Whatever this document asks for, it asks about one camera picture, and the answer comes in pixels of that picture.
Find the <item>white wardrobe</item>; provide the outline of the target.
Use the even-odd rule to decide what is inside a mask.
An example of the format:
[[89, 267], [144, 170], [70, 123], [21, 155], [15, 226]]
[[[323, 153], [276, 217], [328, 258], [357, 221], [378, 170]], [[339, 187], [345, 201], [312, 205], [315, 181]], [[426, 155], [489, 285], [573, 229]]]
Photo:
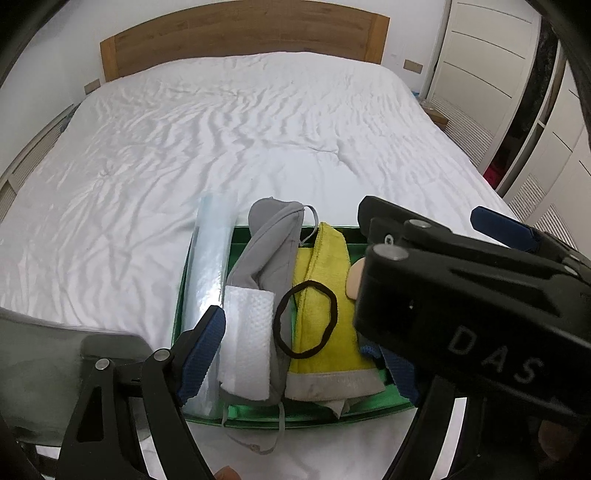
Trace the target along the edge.
[[525, 1], [452, 1], [429, 109], [517, 218], [590, 252], [590, 148], [571, 66]]

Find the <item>yellow towel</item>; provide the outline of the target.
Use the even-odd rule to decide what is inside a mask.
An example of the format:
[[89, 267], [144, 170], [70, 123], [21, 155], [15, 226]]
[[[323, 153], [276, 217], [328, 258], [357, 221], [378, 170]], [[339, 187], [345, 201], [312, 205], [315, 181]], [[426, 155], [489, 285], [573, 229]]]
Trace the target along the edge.
[[297, 250], [295, 320], [287, 399], [335, 402], [384, 391], [375, 363], [363, 357], [353, 327], [355, 302], [346, 296], [351, 259], [341, 232], [322, 222], [314, 245]]

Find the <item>dark green fabric box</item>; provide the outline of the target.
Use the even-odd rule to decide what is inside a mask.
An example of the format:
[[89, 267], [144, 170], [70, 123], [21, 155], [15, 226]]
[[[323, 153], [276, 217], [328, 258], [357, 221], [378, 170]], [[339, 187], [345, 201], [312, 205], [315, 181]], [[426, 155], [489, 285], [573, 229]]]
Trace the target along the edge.
[[58, 447], [95, 363], [135, 363], [151, 353], [136, 335], [60, 326], [3, 308], [1, 415], [17, 440]]

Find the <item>beige makeup sponge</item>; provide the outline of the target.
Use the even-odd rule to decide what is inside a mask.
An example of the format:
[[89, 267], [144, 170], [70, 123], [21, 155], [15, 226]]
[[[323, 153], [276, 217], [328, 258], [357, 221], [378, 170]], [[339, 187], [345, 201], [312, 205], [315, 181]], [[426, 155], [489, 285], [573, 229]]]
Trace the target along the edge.
[[365, 258], [360, 258], [349, 268], [348, 278], [346, 278], [346, 296], [349, 299], [358, 299], [363, 277], [363, 267], [365, 267]]

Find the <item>beige wall switch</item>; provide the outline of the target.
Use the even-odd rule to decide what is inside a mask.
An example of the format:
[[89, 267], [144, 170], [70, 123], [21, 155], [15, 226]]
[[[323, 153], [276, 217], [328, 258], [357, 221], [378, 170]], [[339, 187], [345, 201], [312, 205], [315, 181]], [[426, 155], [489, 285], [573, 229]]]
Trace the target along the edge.
[[416, 73], [416, 74], [421, 74], [423, 71], [424, 66], [420, 63], [417, 63], [415, 61], [406, 59], [404, 62], [404, 66], [403, 68], [405, 70], [408, 70], [410, 72]]

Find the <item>wooden headboard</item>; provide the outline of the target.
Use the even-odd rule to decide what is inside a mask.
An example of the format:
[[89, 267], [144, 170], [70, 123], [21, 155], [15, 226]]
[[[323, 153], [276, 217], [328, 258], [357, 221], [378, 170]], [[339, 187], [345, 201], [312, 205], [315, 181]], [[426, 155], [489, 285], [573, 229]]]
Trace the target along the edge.
[[318, 1], [228, 1], [145, 21], [100, 43], [107, 82], [189, 58], [308, 52], [380, 64], [390, 18]]

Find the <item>wooden nightstand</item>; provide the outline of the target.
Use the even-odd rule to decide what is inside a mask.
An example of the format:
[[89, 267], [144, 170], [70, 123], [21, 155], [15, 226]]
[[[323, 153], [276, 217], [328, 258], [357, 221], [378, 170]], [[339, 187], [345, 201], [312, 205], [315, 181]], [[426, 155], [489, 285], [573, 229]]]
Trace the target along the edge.
[[436, 126], [438, 126], [442, 131], [446, 130], [449, 124], [449, 119], [447, 116], [428, 103], [423, 104], [422, 108]]

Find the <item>white mesh pad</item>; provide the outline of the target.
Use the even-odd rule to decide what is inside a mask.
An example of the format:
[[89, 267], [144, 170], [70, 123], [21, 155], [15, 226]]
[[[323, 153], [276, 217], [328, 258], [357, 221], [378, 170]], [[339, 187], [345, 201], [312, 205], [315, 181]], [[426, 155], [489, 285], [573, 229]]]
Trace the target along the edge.
[[269, 399], [273, 302], [273, 292], [225, 287], [217, 375], [224, 392], [249, 401]]

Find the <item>white bed sheet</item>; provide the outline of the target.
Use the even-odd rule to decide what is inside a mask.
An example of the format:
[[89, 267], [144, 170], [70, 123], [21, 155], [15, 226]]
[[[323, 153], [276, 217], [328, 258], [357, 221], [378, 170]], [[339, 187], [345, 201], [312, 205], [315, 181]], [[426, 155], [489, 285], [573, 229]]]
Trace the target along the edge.
[[508, 205], [375, 64], [311, 53], [159, 65], [88, 96], [1, 224], [1, 304], [40, 320], [172, 338], [199, 198], [315, 207], [334, 226], [384, 198], [471, 235]]

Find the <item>blue edged cloth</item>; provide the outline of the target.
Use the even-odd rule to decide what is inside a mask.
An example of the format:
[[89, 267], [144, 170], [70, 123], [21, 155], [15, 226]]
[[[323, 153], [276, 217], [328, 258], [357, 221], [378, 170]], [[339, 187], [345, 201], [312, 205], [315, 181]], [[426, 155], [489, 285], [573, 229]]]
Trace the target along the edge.
[[361, 341], [360, 352], [363, 356], [373, 359], [377, 365], [384, 366], [401, 396], [413, 405], [417, 404], [419, 394], [414, 382], [414, 366], [410, 362], [367, 340]]

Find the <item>green tray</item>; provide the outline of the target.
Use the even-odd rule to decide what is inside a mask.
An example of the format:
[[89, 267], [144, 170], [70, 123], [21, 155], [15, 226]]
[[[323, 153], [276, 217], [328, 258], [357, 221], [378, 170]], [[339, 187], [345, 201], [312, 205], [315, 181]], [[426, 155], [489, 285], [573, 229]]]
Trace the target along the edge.
[[[346, 245], [348, 246], [349, 258], [352, 261], [359, 260], [367, 249], [367, 239], [363, 237], [358, 227], [338, 226], [335, 227], [344, 235]], [[245, 250], [245, 245], [250, 240], [249, 227], [238, 226], [233, 229], [231, 237], [231, 246], [228, 254], [228, 267], [233, 267], [238, 257]], [[184, 286], [186, 280], [186, 270], [188, 265], [187, 252], [185, 265], [180, 277], [179, 292], [176, 302], [176, 311], [172, 327], [172, 342], [181, 335], [182, 329], [182, 304], [184, 300]], [[356, 403], [349, 412], [342, 414], [341, 418], [328, 409], [310, 402], [287, 401], [284, 405], [286, 410], [287, 429], [304, 429], [321, 427], [335, 423], [355, 423], [373, 418], [380, 418], [387, 415], [402, 412], [413, 408], [413, 404], [398, 391], [394, 383], [389, 381], [386, 390], [380, 394], [370, 396], [360, 403]], [[229, 405], [228, 407], [228, 426], [235, 429], [250, 430], [273, 430], [276, 426], [276, 407], [273, 406], [240, 406]], [[204, 424], [209, 426], [221, 426], [221, 416], [204, 417], [184, 414], [187, 422]]]

